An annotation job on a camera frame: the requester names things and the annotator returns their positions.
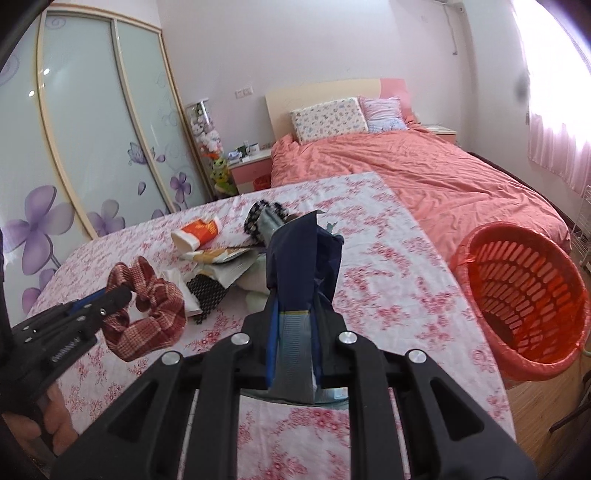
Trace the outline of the dark blue plastic wrapper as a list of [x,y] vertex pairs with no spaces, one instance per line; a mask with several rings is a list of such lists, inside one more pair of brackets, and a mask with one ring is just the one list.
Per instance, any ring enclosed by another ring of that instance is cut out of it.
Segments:
[[315,211],[287,222],[270,238],[266,249],[270,400],[320,406],[348,398],[342,387],[322,387],[334,335],[344,329],[332,308],[343,245],[342,236],[318,225]]

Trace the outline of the black floral scrunchie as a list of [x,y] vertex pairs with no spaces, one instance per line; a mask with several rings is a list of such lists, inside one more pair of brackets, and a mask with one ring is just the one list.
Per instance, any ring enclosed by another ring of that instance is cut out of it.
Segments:
[[243,230],[257,244],[266,245],[273,233],[287,223],[289,217],[290,213],[282,204],[260,200],[250,208]]

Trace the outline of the pink striped pillow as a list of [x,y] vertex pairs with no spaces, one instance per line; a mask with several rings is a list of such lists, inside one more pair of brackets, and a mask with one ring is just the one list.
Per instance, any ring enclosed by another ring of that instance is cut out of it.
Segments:
[[399,97],[360,97],[359,102],[370,133],[378,134],[408,129]]

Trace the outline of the beige pink headboard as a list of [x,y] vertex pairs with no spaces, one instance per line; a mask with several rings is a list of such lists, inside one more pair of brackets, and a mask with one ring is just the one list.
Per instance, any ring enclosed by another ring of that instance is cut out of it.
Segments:
[[280,88],[266,94],[266,108],[274,138],[280,140],[287,134],[294,135],[293,124],[290,121],[291,110],[359,96],[369,98],[398,97],[401,101],[404,119],[411,122],[416,120],[412,109],[411,95],[404,79],[365,78],[304,84]]

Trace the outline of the orange plastic laundry basket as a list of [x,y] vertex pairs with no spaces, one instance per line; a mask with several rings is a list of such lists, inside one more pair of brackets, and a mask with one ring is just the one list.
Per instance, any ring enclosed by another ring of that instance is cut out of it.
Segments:
[[582,355],[589,294],[551,239],[508,222],[486,224],[460,243],[450,269],[508,387],[550,380]]

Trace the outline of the red plaid scrunchie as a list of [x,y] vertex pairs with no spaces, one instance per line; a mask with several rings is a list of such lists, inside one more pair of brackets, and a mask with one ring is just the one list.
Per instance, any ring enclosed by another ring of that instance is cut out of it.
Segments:
[[185,304],[179,288],[157,276],[142,256],[131,266],[119,262],[111,269],[106,291],[121,286],[135,294],[135,308],[143,317],[131,321],[126,307],[108,315],[102,323],[108,348],[119,359],[131,362],[174,345],[186,326]]

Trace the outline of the plush toy display tube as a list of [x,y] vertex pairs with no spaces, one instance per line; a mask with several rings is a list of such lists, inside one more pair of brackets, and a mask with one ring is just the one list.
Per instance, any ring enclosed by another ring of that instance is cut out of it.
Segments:
[[221,136],[213,124],[207,102],[208,99],[205,98],[188,105],[186,113],[193,139],[197,143],[197,150],[201,162],[204,163],[204,169],[214,190],[214,195],[218,198],[228,198],[235,196],[238,190],[231,177]]

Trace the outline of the small red waste bin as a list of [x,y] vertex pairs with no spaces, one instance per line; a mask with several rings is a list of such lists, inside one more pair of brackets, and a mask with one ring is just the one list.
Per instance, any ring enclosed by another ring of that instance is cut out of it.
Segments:
[[270,184],[271,184],[270,174],[256,177],[256,179],[254,179],[252,181],[253,189],[256,191],[270,189]]

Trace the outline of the black checkered mesh pouch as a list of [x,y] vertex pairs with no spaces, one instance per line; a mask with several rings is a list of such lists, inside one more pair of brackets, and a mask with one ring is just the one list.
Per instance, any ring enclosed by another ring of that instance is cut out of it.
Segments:
[[197,324],[201,324],[209,314],[221,303],[228,290],[221,283],[204,274],[198,274],[187,283],[189,292],[197,299],[201,312],[192,316]]

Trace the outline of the crumpled paper trash pile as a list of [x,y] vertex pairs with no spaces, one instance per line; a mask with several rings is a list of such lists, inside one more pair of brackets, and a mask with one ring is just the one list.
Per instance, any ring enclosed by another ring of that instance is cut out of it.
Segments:
[[189,292],[187,283],[204,274],[221,283],[228,291],[238,286],[246,291],[266,294],[266,252],[263,247],[226,247],[199,250],[180,256],[183,270],[176,267],[158,271],[158,276],[174,284],[181,292],[186,316],[201,312],[197,299]]

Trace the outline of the right nightstand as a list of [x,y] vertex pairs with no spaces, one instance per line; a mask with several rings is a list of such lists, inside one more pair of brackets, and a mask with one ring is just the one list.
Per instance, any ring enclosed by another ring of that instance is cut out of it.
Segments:
[[424,125],[423,128],[447,143],[457,144],[457,132],[455,130],[441,125]]

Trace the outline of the salmon pink duvet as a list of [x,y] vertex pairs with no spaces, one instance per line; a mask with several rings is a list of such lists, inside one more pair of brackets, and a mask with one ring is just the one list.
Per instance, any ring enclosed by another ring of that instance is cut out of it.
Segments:
[[494,222],[518,224],[571,250],[567,223],[543,196],[421,128],[308,143],[286,135],[271,149],[274,187],[366,172],[382,178],[445,260],[470,232]]

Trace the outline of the pink left nightstand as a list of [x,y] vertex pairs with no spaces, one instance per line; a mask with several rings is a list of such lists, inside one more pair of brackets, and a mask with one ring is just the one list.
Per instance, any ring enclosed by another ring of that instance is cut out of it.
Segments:
[[238,193],[256,192],[253,189],[252,181],[262,175],[270,174],[271,176],[271,164],[273,164],[271,162],[271,150],[265,149],[229,167]]

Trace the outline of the floral pink tablecloth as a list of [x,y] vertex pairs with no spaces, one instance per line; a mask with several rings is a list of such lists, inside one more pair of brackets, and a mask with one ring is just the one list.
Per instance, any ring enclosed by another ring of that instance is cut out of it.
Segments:
[[353,479],[533,476],[507,432],[425,350],[385,351],[335,312],[342,244],[315,213],[277,229],[263,311],[205,353],[162,355],[52,477],[233,479],[242,394],[301,405],[341,388]]

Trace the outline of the red white paper cup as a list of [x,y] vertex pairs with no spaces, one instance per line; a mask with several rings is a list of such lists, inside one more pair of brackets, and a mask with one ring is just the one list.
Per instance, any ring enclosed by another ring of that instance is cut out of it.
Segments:
[[217,217],[211,220],[197,219],[170,234],[174,246],[181,253],[197,251],[200,247],[215,239],[221,231],[221,222]]

